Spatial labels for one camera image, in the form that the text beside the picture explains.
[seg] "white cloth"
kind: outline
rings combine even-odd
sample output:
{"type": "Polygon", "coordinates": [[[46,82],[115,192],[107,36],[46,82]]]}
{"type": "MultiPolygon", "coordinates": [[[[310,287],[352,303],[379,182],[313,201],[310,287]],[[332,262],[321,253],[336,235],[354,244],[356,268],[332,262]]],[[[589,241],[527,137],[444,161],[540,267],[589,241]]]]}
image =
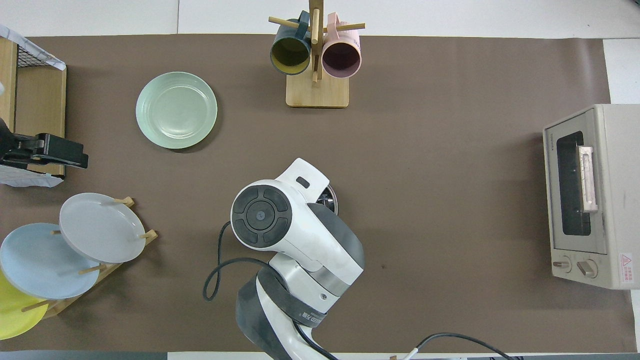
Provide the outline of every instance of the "white cloth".
{"type": "Polygon", "coordinates": [[[65,64],[64,61],[49,54],[48,52],[44,51],[40,46],[37,46],[36,44],[27,40],[26,37],[16,33],[15,31],[11,30],[10,28],[7,28],[2,24],[0,24],[0,37],[7,38],[12,42],[15,42],[16,44],[18,44],[18,46],[23,48],[27,53],[31,54],[34,58],[42,62],[48,63],[49,65],[57,69],[65,70],[67,68],[67,65],[65,64]]]}
{"type": "Polygon", "coordinates": [[[41,174],[21,168],[0,165],[0,184],[6,184],[14,188],[25,188],[27,186],[52,188],[62,181],[59,177],[51,176],[51,174],[41,174]]]}

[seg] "oven glass window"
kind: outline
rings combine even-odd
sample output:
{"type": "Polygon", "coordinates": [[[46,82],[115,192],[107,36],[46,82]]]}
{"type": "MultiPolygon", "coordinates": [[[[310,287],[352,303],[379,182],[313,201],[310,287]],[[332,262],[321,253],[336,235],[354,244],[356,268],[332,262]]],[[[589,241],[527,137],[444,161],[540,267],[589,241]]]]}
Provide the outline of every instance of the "oven glass window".
{"type": "Polygon", "coordinates": [[[580,197],[580,168],[577,147],[584,145],[582,131],[557,140],[558,172],[560,182],[560,207],[562,230],[566,235],[591,234],[589,213],[582,212],[580,197]]]}

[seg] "toaster oven door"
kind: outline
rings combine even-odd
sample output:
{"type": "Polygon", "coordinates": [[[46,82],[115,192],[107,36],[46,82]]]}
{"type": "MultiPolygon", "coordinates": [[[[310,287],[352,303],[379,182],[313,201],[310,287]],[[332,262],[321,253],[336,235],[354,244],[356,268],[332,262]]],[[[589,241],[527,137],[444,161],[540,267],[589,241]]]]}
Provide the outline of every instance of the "toaster oven door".
{"type": "Polygon", "coordinates": [[[595,111],[546,130],[554,248],[607,253],[595,111]]]}

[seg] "mug handle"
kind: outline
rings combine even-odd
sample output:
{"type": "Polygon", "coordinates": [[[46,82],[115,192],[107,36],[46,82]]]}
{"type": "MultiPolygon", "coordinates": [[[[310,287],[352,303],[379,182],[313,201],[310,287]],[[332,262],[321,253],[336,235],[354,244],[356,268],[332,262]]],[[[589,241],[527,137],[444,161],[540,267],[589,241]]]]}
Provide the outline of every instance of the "mug handle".
{"type": "Polygon", "coordinates": [[[332,12],[329,15],[327,15],[327,22],[326,22],[327,33],[331,34],[336,39],[340,38],[340,35],[338,35],[338,30],[336,29],[336,27],[339,24],[340,24],[340,20],[338,19],[337,13],[332,12]]]}
{"type": "Polygon", "coordinates": [[[298,30],[296,31],[296,38],[304,38],[307,29],[309,28],[309,13],[305,10],[302,10],[300,16],[298,17],[298,30]]]}

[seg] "mint green plate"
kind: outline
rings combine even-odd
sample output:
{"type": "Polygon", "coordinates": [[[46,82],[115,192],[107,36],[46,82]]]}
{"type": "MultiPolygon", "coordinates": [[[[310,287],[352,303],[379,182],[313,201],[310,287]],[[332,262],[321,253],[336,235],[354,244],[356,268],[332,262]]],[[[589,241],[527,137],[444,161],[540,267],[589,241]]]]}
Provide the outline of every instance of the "mint green plate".
{"type": "Polygon", "coordinates": [[[142,133],[167,149],[202,141],[216,123],[218,103],[211,87],[188,72],[167,72],[142,89],[136,118],[142,133]]]}

